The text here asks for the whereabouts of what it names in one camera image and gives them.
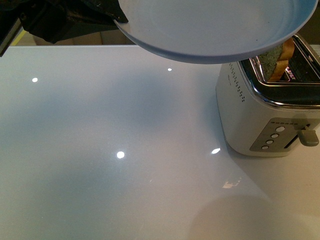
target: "toaster vent holes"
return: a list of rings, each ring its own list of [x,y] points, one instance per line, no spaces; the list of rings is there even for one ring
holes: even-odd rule
[[[239,98],[241,99],[241,102],[243,103],[245,101],[245,96],[243,95],[243,92],[241,90],[239,81],[237,79],[234,65],[232,63],[229,63],[229,66],[230,66],[230,71],[231,71],[231,74],[232,74],[233,82],[235,83],[236,91],[238,92]]]

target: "toaster slot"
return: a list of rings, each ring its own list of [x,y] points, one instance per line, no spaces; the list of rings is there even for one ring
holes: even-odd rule
[[[295,49],[280,82],[292,84],[320,84],[320,65],[302,41],[295,39]]]

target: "toaster button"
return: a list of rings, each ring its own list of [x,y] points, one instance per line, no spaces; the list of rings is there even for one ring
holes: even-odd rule
[[[271,135],[271,137],[272,137],[273,139],[275,139],[275,138],[279,137],[279,134],[278,134],[278,133],[274,133],[274,134]]]
[[[277,127],[275,130],[280,133],[282,131],[284,131],[286,128],[284,126],[280,126],[280,127]]]

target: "toaster control panel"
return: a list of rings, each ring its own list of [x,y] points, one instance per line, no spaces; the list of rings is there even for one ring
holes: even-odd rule
[[[289,152],[299,141],[298,132],[300,130],[314,129],[319,123],[320,119],[318,118],[272,118],[254,141],[250,151]]]

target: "white countertop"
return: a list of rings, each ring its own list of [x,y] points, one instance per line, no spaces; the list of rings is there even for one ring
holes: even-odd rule
[[[138,46],[10,47],[0,239],[320,239],[320,147],[227,147],[220,67]]]

